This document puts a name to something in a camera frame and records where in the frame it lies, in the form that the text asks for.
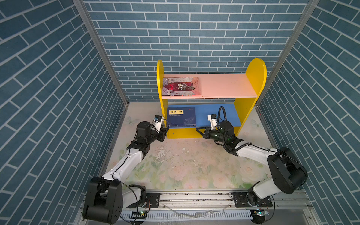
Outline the navy book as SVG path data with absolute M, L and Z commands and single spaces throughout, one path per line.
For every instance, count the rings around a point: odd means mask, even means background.
M 194 107 L 168 108 L 166 120 L 170 128 L 195 128 L 197 126 L 196 109 Z

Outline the Hamlet picture book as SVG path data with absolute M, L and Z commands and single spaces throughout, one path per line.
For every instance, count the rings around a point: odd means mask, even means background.
M 163 96 L 201 95 L 198 77 L 168 77 L 163 79 Z

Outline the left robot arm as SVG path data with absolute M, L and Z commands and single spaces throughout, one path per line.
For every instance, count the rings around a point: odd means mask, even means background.
M 145 203 L 146 188 L 126 185 L 124 182 L 144 160 L 150 145 L 155 141 L 164 141 L 169 130 L 164 122 L 165 119 L 159 115 L 155 116 L 153 122 L 140 122 L 123 158 L 109 172 L 90 180 L 83 206 L 83 219 L 113 225 L 121 217 L 123 209 L 130 205 L 138 208 Z

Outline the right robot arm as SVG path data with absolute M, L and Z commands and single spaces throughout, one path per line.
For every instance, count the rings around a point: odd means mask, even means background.
M 221 145 L 227 153 L 249 158 L 269 168 L 270 177 L 257 182 L 247 191 L 248 204 L 253 207 L 271 195 L 292 194 L 308 179 L 307 170 L 289 148 L 269 149 L 246 142 L 235 136 L 234 127 L 228 121 L 222 121 L 217 126 L 199 127 L 196 131 L 202 138 Z

